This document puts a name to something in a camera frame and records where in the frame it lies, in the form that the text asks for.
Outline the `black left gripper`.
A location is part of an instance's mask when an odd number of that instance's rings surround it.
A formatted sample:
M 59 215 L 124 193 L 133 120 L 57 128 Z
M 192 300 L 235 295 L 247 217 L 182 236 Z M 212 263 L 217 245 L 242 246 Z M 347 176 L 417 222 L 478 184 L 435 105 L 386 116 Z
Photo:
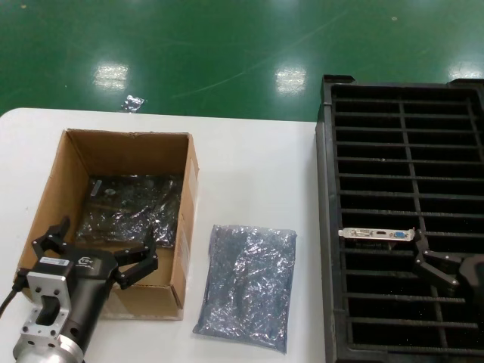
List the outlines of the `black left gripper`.
M 157 270 L 157 245 L 153 226 L 148 227 L 143 245 L 113 254 L 106 250 L 79 248 L 64 238 L 70 229 L 70 218 L 64 216 L 60 223 L 32 242 L 38 260 L 50 250 L 73 263 L 70 286 L 70 312 L 62 334 L 86 350 L 107 301 L 114 281 L 121 290 L 128 289 Z

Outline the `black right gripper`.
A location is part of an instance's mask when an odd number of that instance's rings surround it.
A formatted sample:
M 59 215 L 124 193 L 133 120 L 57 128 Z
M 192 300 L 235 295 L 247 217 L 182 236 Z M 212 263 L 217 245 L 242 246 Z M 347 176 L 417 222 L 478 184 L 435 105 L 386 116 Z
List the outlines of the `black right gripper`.
M 449 296 L 461 284 L 467 299 L 483 299 L 483 254 L 464 258 L 461 263 L 459 256 L 432 251 L 420 229 L 414 236 L 414 273 Z

